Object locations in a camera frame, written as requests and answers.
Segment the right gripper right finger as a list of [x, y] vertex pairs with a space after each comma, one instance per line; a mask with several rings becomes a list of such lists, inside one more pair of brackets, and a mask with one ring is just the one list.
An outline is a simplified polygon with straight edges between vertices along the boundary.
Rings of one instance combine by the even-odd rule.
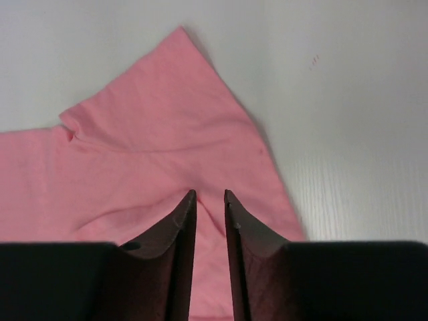
[[236, 320], [426, 320], [427, 245], [290, 241], [226, 191]]

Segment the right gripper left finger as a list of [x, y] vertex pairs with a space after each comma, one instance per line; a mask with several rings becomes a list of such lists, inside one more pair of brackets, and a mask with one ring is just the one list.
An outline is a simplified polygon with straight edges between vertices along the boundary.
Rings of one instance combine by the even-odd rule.
[[187, 320], [197, 194], [124, 243], [2, 243], [2, 320]]

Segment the pink t-shirt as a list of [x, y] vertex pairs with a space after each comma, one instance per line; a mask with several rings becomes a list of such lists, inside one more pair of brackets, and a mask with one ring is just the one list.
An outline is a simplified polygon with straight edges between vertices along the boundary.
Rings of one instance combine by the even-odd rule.
[[189, 318], [231, 320], [225, 190], [304, 239], [255, 124], [182, 27], [60, 119], [1, 135], [2, 241], [125, 243], [195, 190]]

